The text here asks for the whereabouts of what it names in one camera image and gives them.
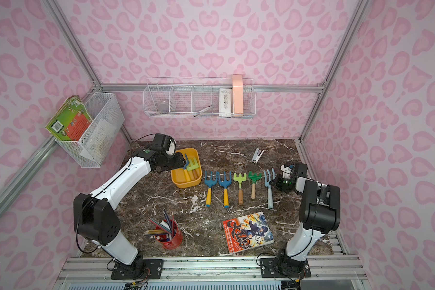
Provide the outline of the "yellow plastic storage box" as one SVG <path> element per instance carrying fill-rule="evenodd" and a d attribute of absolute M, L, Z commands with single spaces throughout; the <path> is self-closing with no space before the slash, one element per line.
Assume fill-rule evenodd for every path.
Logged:
<path fill-rule="evenodd" d="M 194 180 L 192 173 L 189 172 L 189 175 L 191 177 L 191 182 L 187 182 L 186 178 L 184 176 L 183 168 L 182 169 L 175 169 L 175 170 L 172 170 L 172 172 L 171 172 L 171 177 L 172 177 L 173 183 L 180 189 L 185 189 L 185 188 L 197 186 L 201 182 L 202 177 L 203 177 L 203 171 L 201 169 L 201 162 L 199 160 L 198 151 L 194 148 L 185 148 L 185 149 L 179 150 L 178 152 L 181 152 L 183 154 L 183 156 L 185 154 L 187 154 L 188 160 L 190 160 L 192 158 L 196 158 L 198 160 L 198 164 L 199 164 L 199 169 L 197 170 L 198 171 L 198 179 Z"/>

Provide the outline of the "light blue rake white handle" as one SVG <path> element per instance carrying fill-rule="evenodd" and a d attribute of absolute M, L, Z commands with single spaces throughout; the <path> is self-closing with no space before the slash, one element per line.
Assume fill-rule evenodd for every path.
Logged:
<path fill-rule="evenodd" d="M 273 209 L 274 204 L 273 204 L 273 192 L 272 192 L 271 182 L 275 180 L 276 173 L 274 169 L 265 170 L 263 173 L 264 173 L 264 185 L 268 189 L 268 199 L 267 199 L 268 208 Z"/>

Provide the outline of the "light green rake wooden handle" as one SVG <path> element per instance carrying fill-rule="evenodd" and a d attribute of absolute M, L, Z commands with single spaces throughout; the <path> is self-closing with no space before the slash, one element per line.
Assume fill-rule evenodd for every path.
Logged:
<path fill-rule="evenodd" d="M 239 190 L 238 190 L 238 204 L 243 205 L 244 204 L 244 193 L 242 188 L 242 183 L 247 180 L 247 174 L 237 174 L 234 173 L 233 179 L 238 182 Z"/>

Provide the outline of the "blue rake yellow handle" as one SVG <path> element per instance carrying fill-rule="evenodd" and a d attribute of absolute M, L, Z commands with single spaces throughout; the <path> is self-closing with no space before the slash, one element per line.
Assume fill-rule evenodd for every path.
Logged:
<path fill-rule="evenodd" d="M 208 187 L 205 205 L 207 207 L 210 207 L 212 187 L 218 183 L 216 174 L 213 171 L 210 171 L 210 173 L 208 173 L 208 171 L 205 171 L 204 183 Z"/>
<path fill-rule="evenodd" d="M 187 154 L 185 154 L 184 156 L 185 156 L 185 160 L 186 160 L 186 164 L 183 167 L 184 176 L 185 176 L 187 182 L 191 182 L 191 177 L 190 177 L 189 172 L 187 170 L 187 168 L 189 166 L 189 159 L 188 159 Z"/>
<path fill-rule="evenodd" d="M 217 174 L 217 181 L 220 186 L 224 188 L 224 208 L 229 208 L 229 194 L 228 194 L 228 187 L 232 184 L 232 173 L 224 172 L 223 174 L 220 174 L 219 172 Z"/>

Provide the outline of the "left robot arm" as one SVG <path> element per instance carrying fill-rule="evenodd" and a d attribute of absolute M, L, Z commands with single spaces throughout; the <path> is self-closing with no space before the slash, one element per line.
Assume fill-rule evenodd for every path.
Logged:
<path fill-rule="evenodd" d="M 127 193 L 155 169 L 174 170 L 186 160 L 176 151 L 176 141 L 154 134 L 145 149 L 131 153 L 129 161 L 112 178 L 90 194 L 79 194 L 73 202 L 74 231 L 106 251 L 114 260 L 133 269 L 142 269 L 142 257 L 121 232 L 116 208 Z"/>

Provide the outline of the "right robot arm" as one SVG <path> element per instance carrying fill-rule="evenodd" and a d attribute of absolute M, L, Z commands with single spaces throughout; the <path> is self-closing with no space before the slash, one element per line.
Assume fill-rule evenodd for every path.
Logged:
<path fill-rule="evenodd" d="M 294 192 L 302 197 L 298 210 L 300 225 L 287 242 L 279 267 L 307 269 L 307 256 L 316 241 L 340 225 L 340 188 L 310 179 L 304 163 L 282 165 L 281 174 L 273 184 L 282 192 Z"/>

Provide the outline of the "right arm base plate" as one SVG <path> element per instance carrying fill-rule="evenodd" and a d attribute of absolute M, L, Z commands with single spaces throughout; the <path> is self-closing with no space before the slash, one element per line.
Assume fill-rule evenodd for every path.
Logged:
<path fill-rule="evenodd" d="M 308 261 L 296 261 L 286 256 L 259 258 L 258 264 L 263 278 L 302 280 L 312 276 Z"/>

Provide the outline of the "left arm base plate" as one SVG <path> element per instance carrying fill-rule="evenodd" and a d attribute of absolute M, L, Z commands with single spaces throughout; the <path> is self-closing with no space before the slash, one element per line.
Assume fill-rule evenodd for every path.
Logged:
<path fill-rule="evenodd" d="M 111 272 L 111 280 L 160 279 L 163 263 L 163 259 L 138 259 L 131 265 L 116 261 Z"/>

